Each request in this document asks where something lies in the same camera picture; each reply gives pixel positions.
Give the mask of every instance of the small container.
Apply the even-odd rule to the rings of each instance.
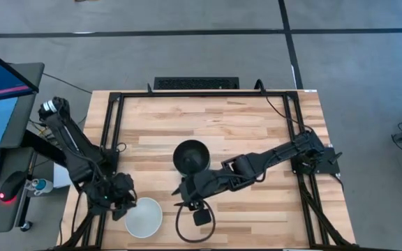
[[[196,174],[209,168],[209,150],[198,140],[187,140],[174,150],[173,164],[183,177]]]
[[[136,238],[148,238],[161,227],[162,218],[159,203],[152,198],[143,197],[126,213],[125,227],[128,233]]]

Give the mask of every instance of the wooden tabletop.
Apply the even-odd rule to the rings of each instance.
[[[108,96],[109,91],[94,91],[89,105],[84,133],[95,145],[100,144]],[[284,114],[282,99],[270,100]],[[330,143],[318,93],[299,91],[299,100],[304,123],[314,128],[324,144]],[[206,144],[211,168],[219,169],[222,160],[261,153],[288,142],[289,135],[286,120],[260,97],[127,98],[119,134],[119,142],[127,149],[120,155],[118,172],[133,177],[138,197],[151,197],[161,205],[163,223],[152,237],[138,239],[126,231],[124,218],[115,222],[108,214],[103,248],[308,247],[297,178],[289,161],[270,168],[263,183],[208,198],[217,221],[215,234],[208,241],[189,244],[179,239],[174,228],[178,208],[173,204],[181,198],[170,194],[181,176],[172,164],[172,154],[187,139]],[[317,175],[317,180],[325,215],[344,238],[355,242],[341,185],[329,175]],[[77,192],[71,188],[61,224],[64,240],[70,236],[76,201]],[[83,195],[75,226],[85,216],[86,207]],[[320,243],[317,220],[313,212],[311,215]],[[186,238],[202,238],[210,229],[211,223],[196,227],[188,209],[183,210],[180,230]],[[96,224],[92,232],[90,243],[95,240]]]

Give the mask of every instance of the gray floor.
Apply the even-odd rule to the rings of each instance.
[[[285,0],[293,29],[402,28],[402,0]],[[0,33],[280,29],[277,1],[0,0]],[[318,89],[339,160],[357,242],[402,250],[402,34],[295,35],[306,89]],[[136,38],[0,38],[0,57],[42,61],[83,88],[144,89],[154,77],[237,76],[242,88],[293,89],[283,35]],[[68,98],[80,120],[89,95],[44,77],[35,106]],[[32,119],[37,119],[35,111]],[[54,245],[66,190],[32,200],[27,233],[0,234],[0,250]]]

